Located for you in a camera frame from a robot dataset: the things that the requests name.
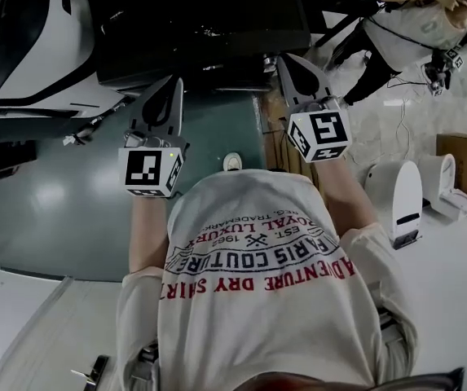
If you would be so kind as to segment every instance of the green floor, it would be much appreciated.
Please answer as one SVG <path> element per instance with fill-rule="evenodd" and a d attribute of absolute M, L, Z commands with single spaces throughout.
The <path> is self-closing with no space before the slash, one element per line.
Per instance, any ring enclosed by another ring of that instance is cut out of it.
<path fill-rule="evenodd" d="M 0 265 L 47 275 L 119 281 L 127 272 L 131 196 L 119 185 L 117 149 L 128 117 L 117 112 L 84 147 L 40 143 L 37 161 L 0 180 Z M 222 170 L 228 152 L 263 168 L 251 94 L 192 95 L 183 137 L 191 144 L 175 190 Z"/>

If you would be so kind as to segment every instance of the white t-shirt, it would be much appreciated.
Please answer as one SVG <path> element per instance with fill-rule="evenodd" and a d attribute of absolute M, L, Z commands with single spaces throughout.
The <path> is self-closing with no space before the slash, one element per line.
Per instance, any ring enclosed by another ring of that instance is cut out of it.
<path fill-rule="evenodd" d="M 127 275 L 118 370 L 158 337 L 163 391 L 231 391 L 264 372 L 372 386 L 408 376 L 416 329 L 381 226 L 347 232 L 310 180 L 219 173 L 174 206 L 165 269 Z"/>
<path fill-rule="evenodd" d="M 372 18 L 402 36 L 442 50 L 456 46 L 467 33 L 467 29 L 457 29 L 451 24 L 444 7 L 437 2 L 422 7 L 409 2 L 401 9 L 378 13 Z M 363 29 L 385 62 L 397 72 L 432 54 L 431 49 L 397 37 L 369 19 L 363 22 Z"/>

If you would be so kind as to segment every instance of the black pants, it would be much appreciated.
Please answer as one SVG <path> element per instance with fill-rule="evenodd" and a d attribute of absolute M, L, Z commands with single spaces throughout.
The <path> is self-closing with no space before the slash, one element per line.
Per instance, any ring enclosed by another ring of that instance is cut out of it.
<path fill-rule="evenodd" d="M 367 98 L 386 84 L 392 77 L 400 74 L 400 72 L 393 70 L 384 61 L 361 25 L 357 26 L 353 33 L 335 48 L 332 62 L 335 65 L 342 65 L 347 58 L 360 51 L 370 51 L 371 59 L 367 63 L 365 72 L 356 83 L 356 86 L 344 97 L 344 100 L 350 106 L 357 101 Z"/>

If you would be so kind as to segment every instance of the sleeve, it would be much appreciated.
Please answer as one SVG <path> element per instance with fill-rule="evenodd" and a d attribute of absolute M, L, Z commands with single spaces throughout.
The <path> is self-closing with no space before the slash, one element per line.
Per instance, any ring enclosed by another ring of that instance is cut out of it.
<path fill-rule="evenodd" d="M 387 234 L 375 223 L 348 231 L 340 245 L 363 277 L 380 316 L 377 384 L 411 375 L 418 349 L 416 326 Z"/>
<path fill-rule="evenodd" d="M 129 388 L 130 373 L 140 350 L 156 339 L 162 270 L 146 268 L 127 275 L 117 300 L 117 374 Z"/>

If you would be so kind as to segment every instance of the person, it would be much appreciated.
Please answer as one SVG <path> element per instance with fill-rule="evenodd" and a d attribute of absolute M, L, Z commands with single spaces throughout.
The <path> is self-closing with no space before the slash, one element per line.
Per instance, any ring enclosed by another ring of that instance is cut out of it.
<path fill-rule="evenodd" d="M 390 241 L 344 159 L 315 167 L 328 208 L 309 178 L 242 169 L 235 153 L 167 224 L 164 199 L 133 199 L 123 389 L 155 339 L 167 391 L 354 390 L 411 374 L 416 325 Z"/>
<path fill-rule="evenodd" d="M 449 50 L 467 34 L 467 0 L 381 1 L 398 2 L 402 6 L 390 13 L 378 13 L 358 24 L 335 48 L 328 64 L 327 69 L 332 69 L 342 65 L 356 52 L 368 51 L 371 54 L 362 77 L 340 99 L 343 107 L 367 98 L 407 66 L 431 55 L 430 47 Z"/>

